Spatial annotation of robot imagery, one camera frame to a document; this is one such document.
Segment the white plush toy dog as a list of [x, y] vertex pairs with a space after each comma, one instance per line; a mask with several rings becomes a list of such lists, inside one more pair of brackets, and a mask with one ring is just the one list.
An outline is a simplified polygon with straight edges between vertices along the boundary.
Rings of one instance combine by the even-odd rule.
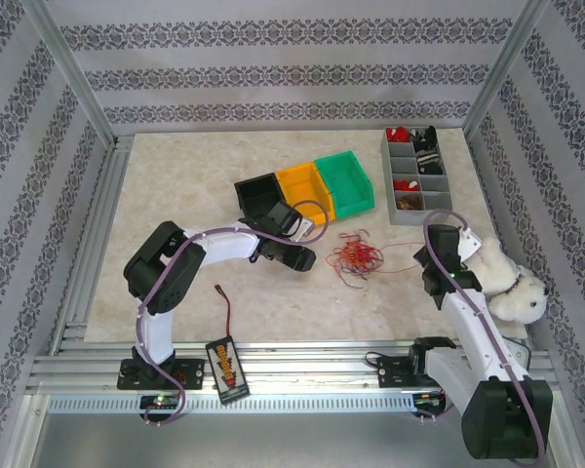
[[548, 288], [531, 270], [504, 253], [497, 238], [485, 238], [465, 266], [482, 286], [490, 314], [499, 320], [527, 325], [544, 315]]

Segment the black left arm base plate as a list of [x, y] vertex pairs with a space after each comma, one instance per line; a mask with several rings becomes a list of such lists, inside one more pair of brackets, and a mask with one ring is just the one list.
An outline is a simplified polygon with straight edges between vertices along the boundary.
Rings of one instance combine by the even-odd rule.
[[[162, 369], [184, 390], [201, 390], [204, 365], [202, 359], [176, 358], [172, 363], [164, 363]], [[116, 386], [119, 390], [177, 390], [173, 382], [151, 365], [135, 359], [121, 362]]]

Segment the black fabric item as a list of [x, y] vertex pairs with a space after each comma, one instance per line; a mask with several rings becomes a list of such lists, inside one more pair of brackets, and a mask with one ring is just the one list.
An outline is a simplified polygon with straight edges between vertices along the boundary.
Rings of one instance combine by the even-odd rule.
[[438, 138], [434, 126], [413, 128], [409, 131], [409, 137], [415, 153], [420, 151], [435, 151], [437, 148]]

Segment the grey compartment organizer tray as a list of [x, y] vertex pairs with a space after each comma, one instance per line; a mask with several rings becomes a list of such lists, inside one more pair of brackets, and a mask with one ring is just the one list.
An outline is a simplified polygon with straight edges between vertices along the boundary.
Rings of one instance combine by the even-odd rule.
[[[449, 189], [448, 171], [438, 145], [436, 151], [442, 158], [444, 173], [442, 175], [420, 175], [417, 170], [413, 145], [409, 143], [389, 142], [386, 138], [386, 129], [383, 130], [380, 153], [383, 169], [383, 179], [386, 189], [386, 200], [390, 223], [401, 226], [418, 226], [429, 213], [435, 210], [450, 210], [452, 200]], [[394, 179], [416, 180], [418, 191], [395, 191]], [[398, 197], [410, 194], [419, 195], [424, 204], [422, 211], [402, 211], [396, 208]]]

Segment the black controller board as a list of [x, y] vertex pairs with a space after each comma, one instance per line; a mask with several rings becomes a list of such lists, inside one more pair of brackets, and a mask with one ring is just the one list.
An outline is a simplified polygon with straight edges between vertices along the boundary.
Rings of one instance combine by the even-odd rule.
[[144, 395], [140, 397], [141, 410], [176, 410], [179, 405], [179, 396], [171, 394]]
[[442, 392], [418, 393], [413, 395], [413, 402], [417, 408], [442, 411], [446, 407], [446, 397]]

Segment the black plastic bin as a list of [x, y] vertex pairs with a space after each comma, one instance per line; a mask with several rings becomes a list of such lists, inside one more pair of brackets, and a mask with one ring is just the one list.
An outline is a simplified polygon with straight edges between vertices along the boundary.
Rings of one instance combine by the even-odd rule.
[[234, 188], [243, 215], [253, 219], [267, 215], [275, 205], [284, 200], [274, 173], [235, 182]]

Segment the black white striped sock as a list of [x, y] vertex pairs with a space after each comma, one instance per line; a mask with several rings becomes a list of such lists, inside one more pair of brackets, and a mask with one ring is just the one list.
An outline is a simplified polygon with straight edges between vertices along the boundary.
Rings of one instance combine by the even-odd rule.
[[417, 152], [415, 161], [420, 175], [440, 176], [444, 173], [442, 158], [436, 150], [421, 150]]

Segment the green plastic bin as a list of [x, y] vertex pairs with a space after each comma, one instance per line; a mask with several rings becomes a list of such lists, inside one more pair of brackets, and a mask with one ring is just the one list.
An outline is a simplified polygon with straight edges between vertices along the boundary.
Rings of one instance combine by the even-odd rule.
[[331, 193], [337, 218], [375, 207], [372, 183], [352, 151], [322, 157], [314, 163]]

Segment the yellow plastic bin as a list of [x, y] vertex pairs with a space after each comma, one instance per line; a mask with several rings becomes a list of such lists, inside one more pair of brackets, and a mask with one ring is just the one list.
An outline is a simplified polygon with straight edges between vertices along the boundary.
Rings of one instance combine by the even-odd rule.
[[329, 221], [335, 220], [335, 208], [332, 194], [327, 188], [315, 163], [305, 163], [275, 173], [288, 205], [304, 216], [312, 219], [317, 226], [325, 223], [323, 210], [315, 204], [302, 204], [305, 200], [320, 203], [327, 211]]

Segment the black power board orange label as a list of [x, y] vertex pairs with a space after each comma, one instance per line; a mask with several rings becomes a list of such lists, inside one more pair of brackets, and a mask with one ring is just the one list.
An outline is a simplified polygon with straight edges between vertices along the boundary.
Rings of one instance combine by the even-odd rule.
[[220, 403], [227, 406], [248, 397], [251, 392], [233, 337], [208, 343], [206, 352]]

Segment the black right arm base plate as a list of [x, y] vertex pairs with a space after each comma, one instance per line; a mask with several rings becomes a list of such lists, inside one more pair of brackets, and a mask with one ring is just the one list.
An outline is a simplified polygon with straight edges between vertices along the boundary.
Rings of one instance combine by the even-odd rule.
[[409, 357], [380, 355], [375, 360], [380, 388], [410, 388], [419, 386]]

